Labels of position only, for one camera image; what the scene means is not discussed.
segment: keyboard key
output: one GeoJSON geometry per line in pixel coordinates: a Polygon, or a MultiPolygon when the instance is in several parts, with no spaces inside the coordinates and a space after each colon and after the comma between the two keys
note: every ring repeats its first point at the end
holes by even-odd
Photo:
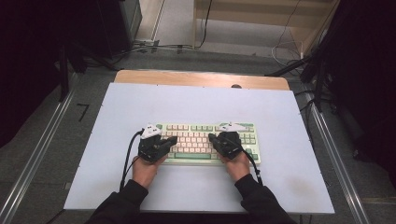
{"type": "Polygon", "coordinates": [[[204,153],[176,153],[176,159],[210,160],[210,154],[204,153]]]}

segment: hand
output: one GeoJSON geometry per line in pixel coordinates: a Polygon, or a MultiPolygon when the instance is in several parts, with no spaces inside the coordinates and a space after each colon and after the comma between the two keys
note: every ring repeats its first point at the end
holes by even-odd
{"type": "Polygon", "coordinates": [[[248,157],[245,155],[245,153],[240,152],[239,155],[237,155],[232,160],[221,156],[219,153],[218,155],[221,161],[226,165],[227,172],[233,181],[236,182],[245,175],[250,174],[248,157]]]}
{"type": "Polygon", "coordinates": [[[157,174],[158,167],[167,158],[167,154],[155,162],[145,161],[139,158],[134,162],[134,168],[132,170],[132,180],[143,186],[145,189],[149,189],[149,185],[157,174]]]}

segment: wooden table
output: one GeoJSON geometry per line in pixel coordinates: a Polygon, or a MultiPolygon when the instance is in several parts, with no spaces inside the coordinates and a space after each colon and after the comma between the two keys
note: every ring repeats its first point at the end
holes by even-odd
{"type": "Polygon", "coordinates": [[[283,77],[252,77],[219,73],[121,70],[117,73],[114,82],[204,87],[231,87],[236,84],[243,89],[289,90],[288,81],[283,77]]]}

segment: black glove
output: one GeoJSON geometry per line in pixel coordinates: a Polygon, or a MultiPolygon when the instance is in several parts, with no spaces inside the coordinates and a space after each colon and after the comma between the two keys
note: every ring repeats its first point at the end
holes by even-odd
{"type": "Polygon", "coordinates": [[[140,139],[138,156],[145,161],[157,161],[169,153],[171,146],[176,143],[176,136],[161,140],[159,134],[150,138],[140,139]]]}
{"type": "Polygon", "coordinates": [[[241,147],[241,139],[237,132],[219,133],[216,137],[215,134],[209,134],[209,141],[213,144],[213,148],[223,157],[232,160],[243,149],[241,147]]]}

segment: person's left hand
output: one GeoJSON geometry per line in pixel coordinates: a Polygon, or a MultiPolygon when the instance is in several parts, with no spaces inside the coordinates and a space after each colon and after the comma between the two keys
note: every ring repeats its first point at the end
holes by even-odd
{"type": "Polygon", "coordinates": [[[167,157],[168,156],[166,154],[155,162],[148,162],[139,158],[133,165],[132,180],[143,186],[145,189],[149,189],[149,185],[157,174],[158,167],[166,160],[167,157]]]}

